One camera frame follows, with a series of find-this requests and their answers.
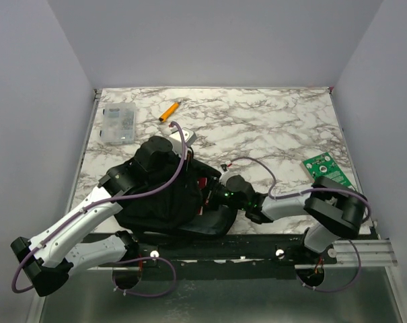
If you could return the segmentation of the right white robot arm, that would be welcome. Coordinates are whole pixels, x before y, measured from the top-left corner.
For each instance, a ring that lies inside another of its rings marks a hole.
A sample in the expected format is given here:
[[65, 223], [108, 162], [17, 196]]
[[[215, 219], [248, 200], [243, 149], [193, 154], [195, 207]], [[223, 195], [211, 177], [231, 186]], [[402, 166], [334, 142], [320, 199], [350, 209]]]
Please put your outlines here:
[[299, 259], [307, 264], [319, 259], [333, 242], [355, 239], [371, 214], [364, 195], [324, 176], [315, 179], [309, 188], [282, 196], [256, 192], [240, 175], [209, 179], [201, 190], [205, 207], [225, 205], [241, 210], [257, 224], [312, 216], [317, 224], [304, 233], [303, 242], [297, 247]]

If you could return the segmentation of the black student backpack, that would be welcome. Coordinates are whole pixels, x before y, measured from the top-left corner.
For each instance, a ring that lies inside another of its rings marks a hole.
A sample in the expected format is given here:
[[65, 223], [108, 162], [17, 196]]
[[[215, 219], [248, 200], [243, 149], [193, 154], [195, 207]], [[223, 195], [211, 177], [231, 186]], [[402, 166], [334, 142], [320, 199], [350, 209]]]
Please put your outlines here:
[[119, 201], [114, 218], [119, 226], [136, 234], [154, 232], [189, 238], [219, 238], [227, 234], [237, 210], [221, 205], [198, 215], [202, 195], [199, 178], [220, 178], [221, 173], [193, 160], [186, 174], [178, 175], [183, 161], [164, 149], [138, 148], [134, 157], [110, 168], [100, 184]]

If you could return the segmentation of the dark green book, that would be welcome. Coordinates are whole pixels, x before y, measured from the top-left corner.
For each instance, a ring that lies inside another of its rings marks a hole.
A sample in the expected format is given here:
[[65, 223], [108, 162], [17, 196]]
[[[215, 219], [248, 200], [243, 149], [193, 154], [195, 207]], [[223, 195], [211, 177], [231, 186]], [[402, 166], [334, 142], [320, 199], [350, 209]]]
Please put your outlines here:
[[328, 152], [303, 160], [302, 166], [312, 180], [325, 176], [339, 184], [354, 188], [351, 181]]

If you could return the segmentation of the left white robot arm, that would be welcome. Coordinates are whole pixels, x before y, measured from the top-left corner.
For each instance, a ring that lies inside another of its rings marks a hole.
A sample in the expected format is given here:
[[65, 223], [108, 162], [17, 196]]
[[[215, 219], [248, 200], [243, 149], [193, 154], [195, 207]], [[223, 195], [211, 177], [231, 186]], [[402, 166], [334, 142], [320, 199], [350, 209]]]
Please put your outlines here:
[[[11, 249], [20, 262], [12, 279], [12, 291], [35, 290], [38, 296], [44, 297], [60, 289], [79, 271], [116, 261], [123, 266], [131, 265], [136, 260], [137, 249], [131, 245], [133, 239], [128, 233], [90, 244], [84, 244], [83, 238], [101, 222], [125, 210], [131, 202], [150, 205], [151, 198], [171, 190], [182, 173], [194, 140], [194, 136], [181, 132], [168, 138], [151, 137], [121, 170], [114, 175], [106, 174], [84, 201], [50, 228], [32, 238], [18, 237], [12, 241]], [[160, 153], [173, 153], [178, 159], [172, 176], [155, 184], [152, 190], [135, 190], [131, 180], [135, 173], [127, 167], [145, 163], [150, 155]]]

